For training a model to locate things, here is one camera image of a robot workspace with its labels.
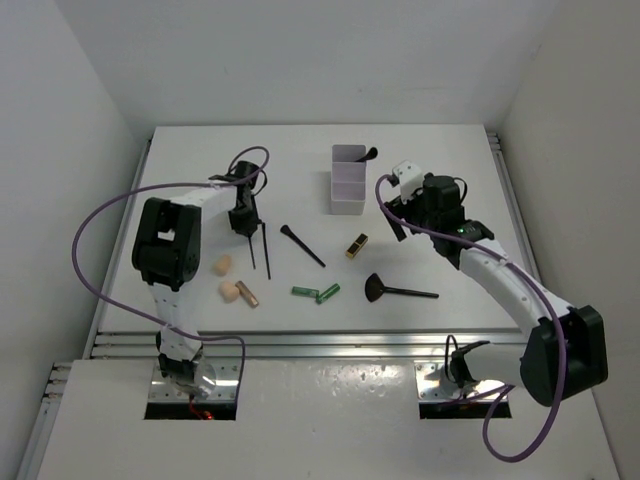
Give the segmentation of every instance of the makeup brush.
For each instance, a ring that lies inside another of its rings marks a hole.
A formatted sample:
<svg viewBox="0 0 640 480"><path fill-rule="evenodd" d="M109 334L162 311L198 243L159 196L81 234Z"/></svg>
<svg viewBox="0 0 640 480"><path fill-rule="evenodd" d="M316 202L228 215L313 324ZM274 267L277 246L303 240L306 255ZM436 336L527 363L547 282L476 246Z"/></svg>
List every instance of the makeup brush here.
<svg viewBox="0 0 640 480"><path fill-rule="evenodd" d="M364 294L367 296L367 300L369 300L370 302L375 302L384 293L395 293L396 295L407 295L409 297L440 297L440 295L437 293L419 292L417 290L407 290L405 288L387 287L384 283L382 283L382 280L380 280L380 277L377 273L371 274L371 276L367 278L367 281L364 284Z"/></svg>

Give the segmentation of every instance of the beige sponge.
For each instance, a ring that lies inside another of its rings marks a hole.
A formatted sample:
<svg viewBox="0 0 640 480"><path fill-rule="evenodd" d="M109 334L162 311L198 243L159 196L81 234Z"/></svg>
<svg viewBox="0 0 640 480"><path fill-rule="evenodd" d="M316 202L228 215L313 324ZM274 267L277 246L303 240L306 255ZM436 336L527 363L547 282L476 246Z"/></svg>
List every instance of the beige sponge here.
<svg viewBox="0 0 640 480"><path fill-rule="evenodd" d="M240 289L231 282L222 282L218 288L220 295L227 303L234 302L240 296Z"/></svg>
<svg viewBox="0 0 640 480"><path fill-rule="evenodd" d="M224 277L229 270L231 269L231 256L223 255L213 266L213 271L216 272L216 275L219 277Z"/></svg>

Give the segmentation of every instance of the white table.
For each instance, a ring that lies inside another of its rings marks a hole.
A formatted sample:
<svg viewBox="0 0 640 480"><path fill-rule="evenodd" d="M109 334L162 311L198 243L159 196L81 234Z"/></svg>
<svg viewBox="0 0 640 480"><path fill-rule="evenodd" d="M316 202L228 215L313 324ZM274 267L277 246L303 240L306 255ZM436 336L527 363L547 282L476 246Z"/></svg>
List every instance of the white table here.
<svg viewBox="0 0 640 480"><path fill-rule="evenodd" d="M327 213L327 172L331 145L337 143L380 150L370 164L361 217ZM203 238L201 271L194 281L197 325L206 331L244 331L250 358L289 360L247 361L234 422L143 420L157 355L151 335L155 326L109 308L98 316L98 336L95 346L91 338L89 349L93 357L108 359L74 364L40 480L618 478L590 391L565 401L540 450L516 465L489 455L481 420L419 420L413 362L441 358L441 330L463 331L458 335L463 343L521 342L522 337L495 331L515 325L480 287L435 254L426 237L396 242L373 201L373 184L405 159L425 171L464 177L470 188L468 216L489 226L520 262L520 245L482 127L159 128L140 183L203 180L224 171L238 151L253 144L266 145L272 153L269 187L258 198L258 208L270 229L274 278L266 280L260 253L258 270L251 269L246 243L222 219ZM260 161L257 155L253 159ZM179 192L158 193L168 198ZM115 273L108 283L114 297L153 312L151 295L130 264L142 200L123 230L124 246L115 252ZM277 231L283 223L317 251L327 263L325 270ZM344 250L360 232L370 236L370 243L350 261ZM261 239L256 240L260 252ZM259 297L255 311L242 301L220 302L219 278L209 268L221 253L233 254L231 277L244 280ZM362 288L374 271L389 284L431 289L442 297L385 296L369 304ZM289 295L292 285L322 288L334 281L343 290L321 306ZM207 345L205 352L235 356L238 349ZM513 454L536 435L547 409L521 390L509 401L513 418L494 421L491 438L500 451Z"/></svg>
<svg viewBox="0 0 640 480"><path fill-rule="evenodd" d="M376 146L369 162L367 203L362 216L329 214L329 171L333 144ZM140 185L205 181L226 171L230 160L251 145L271 151L269 185L258 197L267 223L273 280L266 277L261 235L254 237L258 269L250 264L246 239L230 230L225 215L203 231L202 261L194 290L194 318L201 331L246 332L418 332L514 328L513 321L474 282L434 250L425 235L398 243L375 202L374 184L393 166L411 160L424 172L460 176L469 184L467 216L494 231L512 259L522 263L520 246L507 209L482 126L334 125L259 127L162 127L156 130ZM248 159L261 163L261 152ZM154 312L148 287L131 265L131 250L146 198L169 198L185 189L142 194L135 202L123 249L112 279L111 295ZM385 187L386 198L399 194ZM278 230L288 224L322 258L322 269ZM364 232L369 243L349 260L344 252ZM217 293L221 281L211 266L222 254L233 256L228 279L243 280L260 300L252 310L242 300L225 305ZM391 286L435 291L439 300L386 295L371 304L365 279L377 272ZM293 285L323 290L338 282L339 294L318 306L293 297ZM156 325L108 306L101 332L152 332Z"/></svg>

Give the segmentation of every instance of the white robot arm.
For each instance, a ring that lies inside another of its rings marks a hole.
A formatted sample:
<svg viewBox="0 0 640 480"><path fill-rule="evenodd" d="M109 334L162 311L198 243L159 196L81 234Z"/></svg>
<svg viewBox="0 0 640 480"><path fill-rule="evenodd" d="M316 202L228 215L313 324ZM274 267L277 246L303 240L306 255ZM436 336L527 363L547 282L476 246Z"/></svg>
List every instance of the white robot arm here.
<svg viewBox="0 0 640 480"><path fill-rule="evenodd" d="M400 195L384 203L383 210L390 214L387 219L398 240L406 238L398 219L429 234L435 250L480 284L507 311L527 341L522 347L477 342L454 351L450 371L458 387L500 380L526 388L542 405L552 404L559 369L558 338L534 288L546 297L562 325L567 350L562 398L607 379L600 314L590 306L574 308L511 264L493 233L481 222L465 217L466 183L461 194L456 183L461 179L423 175L410 162L401 163L392 173L389 181L400 187ZM421 232L412 229L412 233Z"/></svg>
<svg viewBox="0 0 640 480"><path fill-rule="evenodd" d="M158 317L167 323L157 337L163 374L193 384L202 342L175 330L197 336L191 323L190 280L200 264L201 231L211 219L228 213L231 229L249 239L262 224L258 216L255 176L239 182L259 167L238 161L226 175L210 180L217 183L171 199L150 198L142 211L133 247L132 263L149 285Z"/></svg>

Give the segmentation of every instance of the white wall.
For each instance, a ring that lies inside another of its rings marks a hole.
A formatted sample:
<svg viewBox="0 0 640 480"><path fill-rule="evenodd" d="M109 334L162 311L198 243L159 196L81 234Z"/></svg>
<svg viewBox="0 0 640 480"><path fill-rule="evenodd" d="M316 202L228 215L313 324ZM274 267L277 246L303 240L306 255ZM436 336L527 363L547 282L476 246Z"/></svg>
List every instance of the white wall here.
<svg viewBox="0 0 640 480"><path fill-rule="evenodd" d="M134 128L485 123L558 0L57 0Z"/></svg>
<svg viewBox="0 0 640 480"><path fill-rule="evenodd" d="M545 282L605 318L596 396L626 479L640 471L638 21L638 0L561 2L502 129Z"/></svg>
<svg viewBox="0 0 640 480"><path fill-rule="evenodd" d="M53 0L0 0L0 479L13 478L51 364L82 353L96 301L75 279L75 229L125 190L140 149ZM89 232L104 278L118 217Z"/></svg>

